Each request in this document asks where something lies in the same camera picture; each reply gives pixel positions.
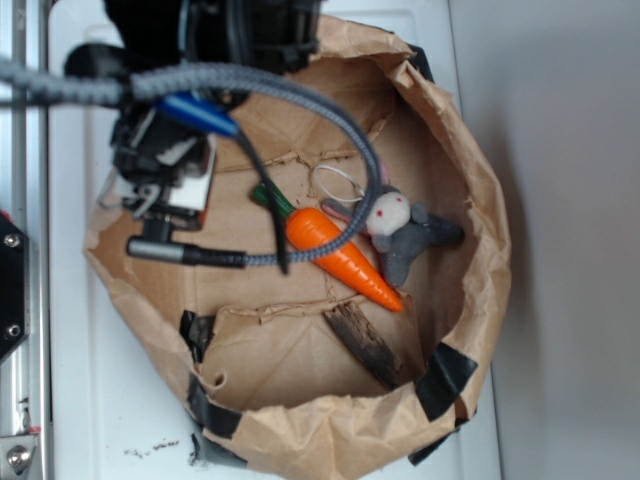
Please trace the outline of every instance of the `screw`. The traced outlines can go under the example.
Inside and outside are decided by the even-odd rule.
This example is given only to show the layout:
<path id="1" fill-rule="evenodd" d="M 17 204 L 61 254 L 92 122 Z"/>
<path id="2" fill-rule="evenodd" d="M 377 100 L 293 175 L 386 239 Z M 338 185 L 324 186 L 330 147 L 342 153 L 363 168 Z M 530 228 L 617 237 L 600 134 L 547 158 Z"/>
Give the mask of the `screw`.
<path id="1" fill-rule="evenodd" d="M 20 335 L 20 327 L 18 325 L 11 325 L 9 328 L 7 328 L 7 333 L 12 337 L 17 337 L 18 335 Z"/>
<path id="2" fill-rule="evenodd" d="M 15 233 L 10 233 L 9 235 L 5 235 L 4 244 L 9 248 L 17 248 L 20 246 L 22 242 L 20 241 L 20 235 Z"/>
<path id="3" fill-rule="evenodd" d="M 31 452 L 22 445 L 17 445 L 7 453 L 7 462 L 14 471 L 23 470 L 31 462 Z"/>

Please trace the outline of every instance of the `gray braided cable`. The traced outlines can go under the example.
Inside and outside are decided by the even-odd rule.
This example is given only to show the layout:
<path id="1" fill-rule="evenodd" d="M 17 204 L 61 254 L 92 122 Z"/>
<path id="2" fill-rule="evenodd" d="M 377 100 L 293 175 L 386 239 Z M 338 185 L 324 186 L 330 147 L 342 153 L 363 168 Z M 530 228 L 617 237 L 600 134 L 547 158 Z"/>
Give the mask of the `gray braided cable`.
<path id="1" fill-rule="evenodd" d="M 0 56 L 0 81 L 24 89 L 49 103 L 76 103 L 117 106 L 124 88 L 112 79 L 89 80 L 60 78 L 35 72 Z M 256 92 L 293 103 L 326 118 L 339 127 L 361 153 L 368 183 L 365 195 L 354 211 L 351 222 L 334 240 L 320 247 L 287 255 L 290 262 L 315 260 L 345 245 L 364 226 L 373 207 L 381 182 L 377 155 L 360 127 L 337 104 L 278 75 L 231 64 L 187 64 L 139 73 L 130 77 L 130 94 L 138 101 L 153 101 L 176 92 L 198 89 Z M 248 265 L 273 265 L 277 256 L 248 255 Z"/>

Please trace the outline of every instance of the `rabbit ear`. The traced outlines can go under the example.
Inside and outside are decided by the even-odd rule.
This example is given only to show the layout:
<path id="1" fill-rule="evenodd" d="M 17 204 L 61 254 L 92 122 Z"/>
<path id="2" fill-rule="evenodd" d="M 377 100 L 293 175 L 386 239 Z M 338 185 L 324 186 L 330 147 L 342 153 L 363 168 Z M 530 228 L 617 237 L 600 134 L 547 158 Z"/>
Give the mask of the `rabbit ear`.
<path id="1" fill-rule="evenodd" d="M 333 198 L 327 198 L 320 202 L 320 208 L 327 215 L 330 215 L 339 220 L 349 222 L 353 217 L 353 209 L 345 207 L 340 202 L 337 202 Z"/>
<path id="2" fill-rule="evenodd" d="M 389 169 L 387 168 L 387 164 L 384 163 L 382 159 L 378 160 L 378 164 L 380 165 L 380 183 L 383 186 L 391 185 L 391 178 L 389 176 Z"/>

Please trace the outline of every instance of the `green carrot top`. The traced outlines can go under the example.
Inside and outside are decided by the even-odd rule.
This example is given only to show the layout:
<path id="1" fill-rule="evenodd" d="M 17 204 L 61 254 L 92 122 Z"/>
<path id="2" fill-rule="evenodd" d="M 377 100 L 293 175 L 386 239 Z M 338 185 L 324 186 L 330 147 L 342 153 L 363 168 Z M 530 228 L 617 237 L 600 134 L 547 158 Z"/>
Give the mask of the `green carrot top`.
<path id="1" fill-rule="evenodd" d="M 271 187 L 273 195 L 276 198 L 278 213 L 280 213 L 280 215 L 285 219 L 289 218 L 289 215 L 291 215 L 296 210 L 296 207 L 291 205 L 291 202 L 287 200 L 287 197 L 284 196 L 284 193 L 282 193 L 280 189 L 276 187 L 276 184 L 271 180 L 269 180 L 269 186 Z M 258 205 L 269 207 L 267 186 L 264 183 L 261 183 L 256 188 L 254 188 L 251 191 L 251 199 Z"/>

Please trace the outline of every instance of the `piece of bark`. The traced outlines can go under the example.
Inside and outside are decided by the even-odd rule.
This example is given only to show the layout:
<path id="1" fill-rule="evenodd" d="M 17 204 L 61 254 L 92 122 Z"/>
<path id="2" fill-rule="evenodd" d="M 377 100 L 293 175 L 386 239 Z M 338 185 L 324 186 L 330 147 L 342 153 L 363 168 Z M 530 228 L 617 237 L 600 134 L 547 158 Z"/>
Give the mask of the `piece of bark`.
<path id="1" fill-rule="evenodd" d="M 390 389 L 398 386 L 396 374 L 402 367 L 398 356 L 367 320 L 358 304 L 349 302 L 324 313 L 342 343 L 365 367 Z"/>

